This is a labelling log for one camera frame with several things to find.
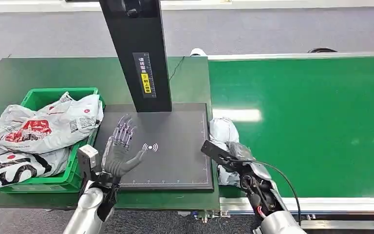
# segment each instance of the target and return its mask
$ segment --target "gray floor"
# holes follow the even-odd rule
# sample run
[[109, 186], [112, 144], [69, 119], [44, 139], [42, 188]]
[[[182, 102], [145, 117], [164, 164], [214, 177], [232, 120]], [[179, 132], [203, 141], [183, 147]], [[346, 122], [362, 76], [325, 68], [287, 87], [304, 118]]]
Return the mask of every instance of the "gray floor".
[[[374, 8], [165, 11], [163, 21], [169, 56], [187, 55], [194, 47], [212, 55], [300, 53], [322, 46], [343, 52], [374, 51]], [[116, 54], [100, 12], [0, 14], [0, 59], [8, 56]], [[0, 234], [61, 233], [71, 215], [0, 210]], [[106, 232], [247, 234], [255, 226], [251, 217], [215, 219], [203, 225], [174, 212], [120, 211]]]

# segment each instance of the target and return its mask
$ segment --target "black cable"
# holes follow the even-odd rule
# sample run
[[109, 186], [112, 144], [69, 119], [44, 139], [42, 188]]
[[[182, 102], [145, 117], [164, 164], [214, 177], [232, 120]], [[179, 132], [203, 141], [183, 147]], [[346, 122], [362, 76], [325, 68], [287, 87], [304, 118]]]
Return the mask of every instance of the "black cable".
[[332, 50], [330, 48], [315, 48], [308, 51], [308, 53], [332, 53], [337, 52], [336, 50]]
[[186, 56], [183, 56], [183, 57], [181, 58], [181, 60], [178, 62], [177, 66], [175, 66], [175, 69], [174, 69], [174, 71], [173, 71], [173, 74], [171, 75], [170, 79], [168, 79], [168, 81], [170, 81], [171, 78], [173, 78], [175, 72], [177, 71], [178, 66], [181, 65], [181, 63], [184, 61], [184, 58], [185, 58], [185, 57], [186, 57]]
[[293, 188], [293, 186], [292, 186], [292, 183], [290, 183], [290, 180], [284, 175], [284, 173], [283, 172], [281, 172], [279, 169], [277, 169], [276, 167], [274, 167], [274, 166], [272, 166], [272, 165], [270, 165], [270, 164], [267, 164], [267, 163], [265, 163], [265, 162], [260, 162], [260, 161], [257, 161], [257, 160], [236, 160], [236, 159], [230, 159], [230, 161], [232, 161], [232, 162], [255, 162], [255, 163], [260, 163], [260, 164], [263, 164], [263, 165], [265, 165], [265, 166], [268, 166], [268, 167], [270, 167], [270, 168], [272, 168], [272, 169], [274, 169], [274, 170], [276, 170], [285, 180], [286, 180], [286, 182], [289, 184], [289, 187], [290, 187], [290, 189], [292, 190], [292, 192], [293, 192], [293, 195], [295, 196], [295, 200], [296, 200], [296, 204], [297, 204], [297, 206], [298, 206], [298, 219], [299, 219], [299, 226], [302, 226], [302, 224], [301, 224], [301, 215], [300, 215], [300, 213], [301, 213], [301, 211], [300, 211], [300, 204], [299, 204], [299, 198], [298, 198], [298, 195], [296, 194], [296, 191], [295, 191], [295, 188]]

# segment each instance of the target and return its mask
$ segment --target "plastic bag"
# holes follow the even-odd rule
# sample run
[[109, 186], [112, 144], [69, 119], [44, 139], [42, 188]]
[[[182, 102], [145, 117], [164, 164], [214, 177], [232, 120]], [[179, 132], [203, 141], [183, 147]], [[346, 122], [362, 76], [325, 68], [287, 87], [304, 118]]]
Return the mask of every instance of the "plastic bag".
[[[233, 122], [227, 118], [214, 118], [210, 121], [210, 140], [221, 149], [229, 152], [228, 142], [239, 142], [239, 132]], [[240, 182], [237, 172], [227, 172], [226, 169], [218, 165], [217, 171], [219, 175], [220, 185], [238, 186]]]
[[66, 92], [23, 123], [12, 121], [0, 127], [0, 148], [43, 154], [68, 147], [92, 134], [103, 116], [99, 95], [75, 101]]
[[36, 155], [7, 152], [0, 155], [0, 187], [63, 172], [69, 157], [69, 148]]
[[[3, 126], [21, 126], [28, 118], [35, 115], [35, 111], [19, 105], [9, 105], [0, 116], [0, 128]], [[0, 148], [0, 155], [7, 152]]]

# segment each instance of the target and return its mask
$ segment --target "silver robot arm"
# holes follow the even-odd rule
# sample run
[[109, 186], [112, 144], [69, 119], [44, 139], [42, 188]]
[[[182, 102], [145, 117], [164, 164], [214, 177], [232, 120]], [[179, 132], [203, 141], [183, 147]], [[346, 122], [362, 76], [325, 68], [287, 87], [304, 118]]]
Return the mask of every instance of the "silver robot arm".
[[107, 215], [100, 217], [98, 212], [104, 200], [104, 193], [100, 188], [89, 188], [84, 191], [78, 201], [78, 206], [70, 219], [64, 234], [99, 234], [103, 233], [105, 224], [114, 212], [110, 208]]
[[228, 172], [237, 172], [240, 187], [246, 193], [261, 225], [255, 234], [306, 234], [287, 210], [276, 183], [263, 164], [255, 161], [250, 150], [237, 142], [228, 142], [229, 152], [211, 141], [205, 141], [201, 151], [222, 165]]
[[121, 177], [140, 164], [145, 154], [141, 150], [134, 157], [128, 157], [135, 129], [131, 117], [123, 116], [107, 141], [102, 160], [90, 145], [78, 149], [81, 192], [64, 234], [103, 233], [117, 203]]

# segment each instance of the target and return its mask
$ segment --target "wireless icon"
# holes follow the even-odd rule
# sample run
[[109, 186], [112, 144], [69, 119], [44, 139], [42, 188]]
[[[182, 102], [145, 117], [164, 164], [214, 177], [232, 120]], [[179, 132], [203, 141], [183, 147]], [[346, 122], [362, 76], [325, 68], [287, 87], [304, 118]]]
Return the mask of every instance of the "wireless icon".
[[157, 150], [158, 150], [158, 144], [154, 143], [153, 145], [147, 145], [147, 144], [144, 143], [143, 150], [145, 150], [145, 151], [152, 150], [154, 152], [157, 152]]

